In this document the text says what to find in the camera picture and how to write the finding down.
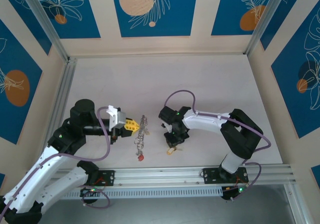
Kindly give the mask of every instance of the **white table surface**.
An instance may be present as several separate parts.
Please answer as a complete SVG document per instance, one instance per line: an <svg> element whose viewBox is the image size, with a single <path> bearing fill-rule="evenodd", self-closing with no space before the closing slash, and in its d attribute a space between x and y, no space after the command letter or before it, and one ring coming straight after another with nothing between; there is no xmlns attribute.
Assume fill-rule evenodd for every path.
<svg viewBox="0 0 320 224"><path fill-rule="evenodd" d="M139 162L133 137L119 138L110 155L96 162L100 168L174 167L219 165L229 147L221 134L190 130L190 138L179 145L182 151L167 155L158 114L172 92L188 89L195 93L196 109L226 113L242 109L272 142L271 148L254 153L251 160L261 164L282 163L263 103L246 55L163 55L79 59L70 89L64 118L79 99L91 99L95 109L113 105L121 107L127 118L140 122L148 119L144 139L144 160ZM168 105L179 110L191 106L192 96L178 93ZM260 141L258 147L267 143ZM103 136L89 136L76 155L98 158L104 155ZM64 168L72 168L72 161Z"/></svg>

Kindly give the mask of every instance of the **beige wall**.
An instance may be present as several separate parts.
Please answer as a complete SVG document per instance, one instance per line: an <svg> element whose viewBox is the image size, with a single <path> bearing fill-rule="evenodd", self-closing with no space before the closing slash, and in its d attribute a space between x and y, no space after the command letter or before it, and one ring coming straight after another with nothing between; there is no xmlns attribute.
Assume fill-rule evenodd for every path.
<svg viewBox="0 0 320 224"><path fill-rule="evenodd" d="M6 178L0 194L16 185L42 151L64 63L54 48L45 54L8 0L0 0L0 19L42 69L42 76L17 145L0 138L0 173Z"/></svg>
<svg viewBox="0 0 320 224"><path fill-rule="evenodd" d="M259 44L249 58L282 159L291 164L314 220L320 219L320 190L311 167L320 164L320 128L298 139L271 64L318 1L297 0L266 51Z"/></svg>

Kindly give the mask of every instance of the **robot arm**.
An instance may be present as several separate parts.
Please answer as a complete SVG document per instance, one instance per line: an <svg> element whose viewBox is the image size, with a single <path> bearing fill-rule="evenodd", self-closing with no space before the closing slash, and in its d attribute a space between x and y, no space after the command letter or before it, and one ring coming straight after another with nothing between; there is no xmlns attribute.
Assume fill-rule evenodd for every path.
<svg viewBox="0 0 320 224"><path fill-rule="evenodd" d="M215 114L194 111L190 107L183 106L179 111L172 110L165 106L159 118L162 120L162 126L167 129L165 138L170 148L176 147L189 138L190 129L201 129L221 133L231 149L220 165L220 176L222 178L231 178L238 167L246 160L250 159L261 137L255 133L241 128L239 125L226 120L236 119L263 134L262 130L242 111L234 109L232 113Z"/></svg>
<svg viewBox="0 0 320 224"><path fill-rule="evenodd" d="M52 176L71 159L57 155L41 165L44 160L55 154L74 155L86 143L86 135L103 135L94 107L91 100L77 101L70 110L70 118L54 132L38 161L17 186L0 198L0 213L7 208L4 217L9 224L36 224L42 214L66 193L84 184L93 185L99 179L99 168L95 164L80 161L70 173L48 186ZM119 136L131 136L139 129L133 120L126 119L126 114L121 112L120 108L109 106L107 113L110 114L110 119L103 119L102 122L111 137L111 144ZM14 197L16 190L21 187L18 195Z"/></svg>

